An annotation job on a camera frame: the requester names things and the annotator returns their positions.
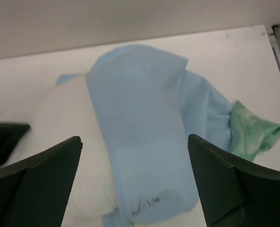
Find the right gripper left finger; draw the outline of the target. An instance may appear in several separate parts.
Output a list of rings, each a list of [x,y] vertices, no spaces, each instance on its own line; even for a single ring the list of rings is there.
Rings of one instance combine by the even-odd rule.
[[[0,168],[0,227],[59,227],[82,151],[73,136]]]

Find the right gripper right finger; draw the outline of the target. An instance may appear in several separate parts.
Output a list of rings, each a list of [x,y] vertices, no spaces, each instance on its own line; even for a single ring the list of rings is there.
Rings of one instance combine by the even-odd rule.
[[[280,227],[280,171],[228,153],[201,137],[188,151],[209,227]]]

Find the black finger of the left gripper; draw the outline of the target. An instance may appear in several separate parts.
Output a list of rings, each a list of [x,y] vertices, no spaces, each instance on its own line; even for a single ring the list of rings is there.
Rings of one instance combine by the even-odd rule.
[[[31,129],[28,123],[0,123],[0,166],[2,166],[23,136]]]

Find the white pillow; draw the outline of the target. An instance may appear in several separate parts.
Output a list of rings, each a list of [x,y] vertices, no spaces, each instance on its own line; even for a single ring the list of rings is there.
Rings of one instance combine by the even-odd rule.
[[[31,127],[8,164],[72,136],[81,138],[83,148],[62,222],[64,226],[99,218],[117,207],[109,154],[84,75],[1,109],[0,122],[26,122]]]

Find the blue pillowcase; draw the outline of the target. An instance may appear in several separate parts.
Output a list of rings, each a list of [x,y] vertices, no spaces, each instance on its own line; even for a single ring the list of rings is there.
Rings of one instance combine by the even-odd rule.
[[[186,65],[184,57],[132,45],[101,56],[86,74],[117,193],[103,226],[152,224],[196,206],[191,134],[247,161],[280,139],[279,123],[230,104]]]

